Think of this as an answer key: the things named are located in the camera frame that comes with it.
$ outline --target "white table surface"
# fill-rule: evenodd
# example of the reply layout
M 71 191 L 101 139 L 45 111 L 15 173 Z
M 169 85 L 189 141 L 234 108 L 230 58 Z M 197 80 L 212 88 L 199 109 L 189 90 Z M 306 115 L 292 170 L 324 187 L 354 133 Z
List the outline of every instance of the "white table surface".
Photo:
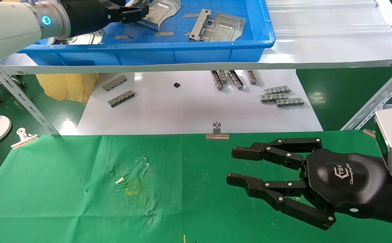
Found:
M 244 89 L 229 80 L 222 91 L 209 71 L 124 73 L 128 80 L 109 92 L 102 86 L 121 74 L 100 74 L 76 134 L 207 134 L 215 121 L 222 123 L 222 133 L 322 131 L 295 70 L 255 72 L 256 85 L 237 71 Z M 181 86 L 175 88 L 175 82 Z M 290 98 L 303 98 L 304 106 L 259 102 L 264 88 L 283 85 L 292 89 Z M 135 97 L 114 108 L 108 105 L 130 89 Z

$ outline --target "metal shelf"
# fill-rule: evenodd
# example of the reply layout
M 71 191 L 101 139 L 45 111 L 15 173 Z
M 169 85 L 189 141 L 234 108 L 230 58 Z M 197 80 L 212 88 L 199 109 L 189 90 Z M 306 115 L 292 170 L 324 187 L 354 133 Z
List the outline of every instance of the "metal shelf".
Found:
M 256 63 L 38 66 L 26 55 L 14 54 L 0 62 L 0 81 L 40 123 L 57 133 L 8 75 L 392 66 L 392 4 L 389 0 L 266 2 L 277 41 Z M 343 129 L 360 129 L 391 97 L 392 78 Z

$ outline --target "metal plate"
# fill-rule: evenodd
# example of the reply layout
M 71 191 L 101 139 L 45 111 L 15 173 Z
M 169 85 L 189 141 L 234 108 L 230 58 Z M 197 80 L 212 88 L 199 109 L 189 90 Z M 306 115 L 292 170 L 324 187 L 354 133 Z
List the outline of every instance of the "metal plate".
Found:
M 48 38 L 47 45 L 96 45 L 103 40 L 104 30 L 82 34 L 65 40 L 56 40 L 54 37 Z
M 191 41 L 230 42 L 243 33 L 246 20 L 221 12 L 202 9 L 190 34 Z
M 169 17 L 172 17 L 181 8 L 180 0 L 131 0 L 126 6 L 149 6 L 148 15 L 141 21 L 136 22 L 140 25 L 160 31 L 160 25 Z

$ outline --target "metal clip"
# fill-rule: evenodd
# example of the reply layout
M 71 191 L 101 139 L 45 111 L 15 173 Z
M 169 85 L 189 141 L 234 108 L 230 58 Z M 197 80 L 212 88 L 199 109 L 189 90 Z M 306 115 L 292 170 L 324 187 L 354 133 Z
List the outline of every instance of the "metal clip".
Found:
M 26 131 L 24 128 L 17 129 L 16 134 L 19 136 L 20 142 L 11 145 L 12 149 L 17 149 L 17 148 L 19 148 L 25 144 L 28 144 L 38 138 L 37 134 L 35 134 L 35 135 L 26 134 Z
M 222 131 L 220 130 L 221 126 L 222 124 L 218 121 L 213 123 L 213 134 L 206 134 L 205 138 L 207 140 L 229 140 L 229 134 L 222 134 Z

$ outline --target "white shelf panel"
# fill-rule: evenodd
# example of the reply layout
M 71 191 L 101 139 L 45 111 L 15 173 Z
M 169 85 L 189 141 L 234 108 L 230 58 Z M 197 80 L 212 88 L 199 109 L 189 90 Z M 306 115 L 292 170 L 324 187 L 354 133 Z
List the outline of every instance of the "white shelf panel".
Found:
M 185 71 L 125 73 L 128 81 L 109 92 L 102 86 L 121 74 L 100 74 L 76 134 L 207 134 L 215 121 L 222 123 L 222 133 L 322 131 L 294 70 L 256 71 L 256 85 L 243 71 L 237 73 L 242 90 L 229 80 L 219 91 L 209 71 Z M 175 88 L 175 82 L 181 86 Z M 292 89 L 288 97 L 303 98 L 304 106 L 259 102 L 263 89 L 283 85 Z M 114 108 L 108 105 L 129 89 L 135 97 Z
M 228 69 L 350 68 L 392 62 L 389 0 L 266 0 L 277 41 L 257 63 L 148 66 L 37 66 L 24 54 L 4 60 L 8 74 L 118 73 Z

